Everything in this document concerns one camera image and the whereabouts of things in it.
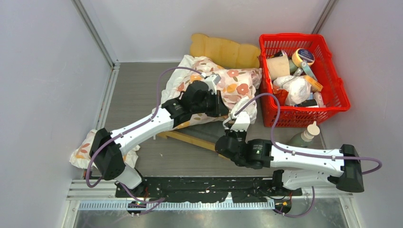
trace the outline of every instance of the floral pillowcase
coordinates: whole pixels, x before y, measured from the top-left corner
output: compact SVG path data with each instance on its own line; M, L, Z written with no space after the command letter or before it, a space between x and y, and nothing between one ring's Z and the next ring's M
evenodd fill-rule
M261 69L224 69L223 67L213 63L207 57L198 57L192 68L200 72L206 73L207 76L218 74L221 77L220 82L217 84L217 90L221 90L221 96L224 104L231 110L234 105L243 97L253 98L256 88L259 87L261 82L262 73ZM182 82L177 87L173 97L179 96L181 91L185 91L189 84L194 81L202 80L202 77L197 74L191 74L183 78ZM246 108L246 111L251 117L251 123L256 119L256 103L252 103ZM225 120L227 116L222 117L209 117L206 114L194 114L187 122L182 123L176 128L184 128L189 125L204 124L217 120Z

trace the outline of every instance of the bottle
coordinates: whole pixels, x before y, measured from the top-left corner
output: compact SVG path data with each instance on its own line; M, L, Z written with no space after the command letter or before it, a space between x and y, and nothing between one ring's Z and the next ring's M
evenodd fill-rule
M316 125L316 121L313 124L308 125L304 132L294 135L287 143L289 146L307 148L312 145L312 139L320 133L319 127Z

